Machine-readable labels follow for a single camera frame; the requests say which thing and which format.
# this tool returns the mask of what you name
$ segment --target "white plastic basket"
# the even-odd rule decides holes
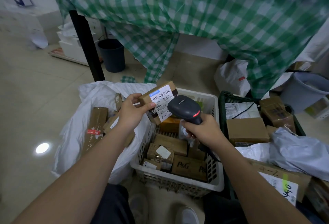
[[[218,124],[220,123],[218,98],[216,96],[179,88],[177,88],[177,91],[180,95],[203,102],[203,112],[212,114]],[[206,158],[208,183],[141,166],[140,164],[146,156],[149,143],[153,140],[156,133],[177,137],[177,134],[174,133],[159,132],[159,128],[154,123],[150,124],[148,131],[143,137],[138,154],[130,161],[131,167],[136,169],[137,176],[143,184],[155,185],[168,191],[185,193],[193,197],[202,197],[211,191],[222,191],[224,189],[223,165],[213,160],[209,155]]]

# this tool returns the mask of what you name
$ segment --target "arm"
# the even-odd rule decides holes
[[[202,124],[184,122],[183,126],[220,157],[248,223],[310,224],[233,147],[212,115],[202,114],[201,117]]]
[[[134,107],[140,96],[136,93],[127,97],[113,130],[41,193],[14,224],[90,223],[129,132],[155,106]]]

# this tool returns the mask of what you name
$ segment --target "trash can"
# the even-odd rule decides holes
[[[300,113],[327,94],[329,80],[317,74],[295,72],[280,98],[285,104],[289,104],[295,113]]]
[[[126,68],[123,45],[117,39],[101,40],[98,47],[108,72],[121,72]]]

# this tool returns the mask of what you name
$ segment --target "red sticker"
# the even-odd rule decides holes
[[[88,129],[87,134],[100,135],[101,131],[100,130],[95,130],[95,129]]]

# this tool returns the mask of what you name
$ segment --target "black table leg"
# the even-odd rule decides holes
[[[86,18],[78,15],[76,10],[71,10],[69,13],[95,82],[105,80],[93,36]]]

